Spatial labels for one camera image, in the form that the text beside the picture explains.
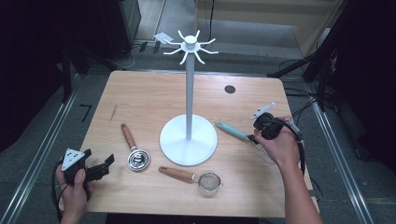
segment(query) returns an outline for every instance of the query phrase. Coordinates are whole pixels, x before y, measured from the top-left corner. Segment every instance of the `table hole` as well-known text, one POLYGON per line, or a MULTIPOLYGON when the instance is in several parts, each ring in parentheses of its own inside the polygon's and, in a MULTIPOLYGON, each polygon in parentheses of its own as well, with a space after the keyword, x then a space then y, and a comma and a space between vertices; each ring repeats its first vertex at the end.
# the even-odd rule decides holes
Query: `table hole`
POLYGON ((225 92, 232 94, 232 93, 235 92, 235 87, 232 86, 232 85, 228 85, 228 86, 226 86, 226 87, 224 88, 224 90, 225 90, 225 92))

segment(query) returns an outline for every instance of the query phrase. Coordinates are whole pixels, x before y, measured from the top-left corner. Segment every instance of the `metal rail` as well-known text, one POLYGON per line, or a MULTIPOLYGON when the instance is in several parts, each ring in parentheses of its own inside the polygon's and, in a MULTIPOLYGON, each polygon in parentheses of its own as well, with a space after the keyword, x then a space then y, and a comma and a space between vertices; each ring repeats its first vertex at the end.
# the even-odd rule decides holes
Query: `metal rail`
MULTIPOLYGON (((315 92, 311 83, 307 83, 306 87, 310 92, 315 92)), ((346 158, 344 157, 340 146, 338 145, 337 139, 334 135, 334 132, 332 131, 332 126, 327 119, 326 112, 322 112, 316 103, 314 103, 313 107, 360 223, 374 223, 371 213, 366 205, 366 201, 361 194, 361 190, 355 180, 355 177, 349 169, 346 158)))
POLYGON ((76 98, 76 93, 78 91, 78 86, 80 83, 80 77, 78 74, 75 76, 76 87, 73 89, 72 94, 69 99, 61 105, 58 113, 51 123, 49 130, 47 131, 44 140, 42 141, 35 157, 33 158, 25 176, 23 177, 21 183, 18 185, 11 202, 8 205, 6 212, 4 213, 0 223, 11 224, 15 223, 28 196, 32 190, 38 175, 40 174, 41 168, 45 163, 46 158, 50 154, 52 145, 58 136, 59 131, 64 124, 64 120, 69 113, 69 110, 76 98))

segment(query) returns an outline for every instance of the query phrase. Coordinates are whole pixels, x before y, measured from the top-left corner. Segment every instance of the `hand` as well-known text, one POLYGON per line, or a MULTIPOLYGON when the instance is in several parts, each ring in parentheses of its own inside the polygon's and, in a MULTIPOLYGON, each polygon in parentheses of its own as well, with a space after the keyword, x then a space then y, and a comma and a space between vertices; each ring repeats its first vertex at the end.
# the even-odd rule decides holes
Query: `hand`
MULTIPOLYGON (((279 118, 283 121, 292 120, 291 116, 279 118)), ((273 140, 267 140, 262 137, 262 134, 255 129, 254 136, 267 151, 268 156, 279 168, 298 166, 300 161, 300 154, 297 143, 295 141, 294 133, 287 127, 283 127, 279 136, 273 140)))
MULTIPOLYGON (((87 195, 83 188, 85 180, 85 171, 78 170, 74 179, 74 186, 68 185, 64 180, 64 172, 59 165, 56 169, 56 178, 58 179, 64 200, 64 217, 61 223, 79 223, 87 211, 87 195)), ((88 183, 88 192, 92 194, 93 187, 88 183)))

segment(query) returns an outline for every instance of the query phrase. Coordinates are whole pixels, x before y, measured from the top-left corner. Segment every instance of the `person's left hand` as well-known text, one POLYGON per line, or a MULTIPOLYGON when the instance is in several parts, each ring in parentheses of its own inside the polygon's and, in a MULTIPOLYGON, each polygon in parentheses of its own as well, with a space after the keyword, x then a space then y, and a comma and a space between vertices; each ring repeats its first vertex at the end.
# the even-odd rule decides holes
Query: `person's left hand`
MULTIPOLYGON (((64 216, 61 223, 79 223, 87 211, 87 195, 83 188, 85 180, 85 171, 78 170, 74 179, 74 186, 65 183, 64 172, 59 165, 56 169, 56 178, 58 179, 59 186, 64 200, 64 216)), ((93 186, 88 183, 88 192, 93 193, 93 186)))

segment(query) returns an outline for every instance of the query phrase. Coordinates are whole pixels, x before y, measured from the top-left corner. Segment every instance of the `mesh strainer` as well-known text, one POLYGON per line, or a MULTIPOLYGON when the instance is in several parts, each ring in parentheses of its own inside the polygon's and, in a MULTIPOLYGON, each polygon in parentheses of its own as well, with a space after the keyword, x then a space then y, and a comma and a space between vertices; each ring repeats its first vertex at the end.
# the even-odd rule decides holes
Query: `mesh strainer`
POLYGON ((186 171, 165 166, 160 166, 158 170, 166 175, 171 175, 174 177, 197 182, 199 184, 199 187, 205 192, 215 192, 222 186, 220 177, 213 172, 205 172, 197 176, 186 171))

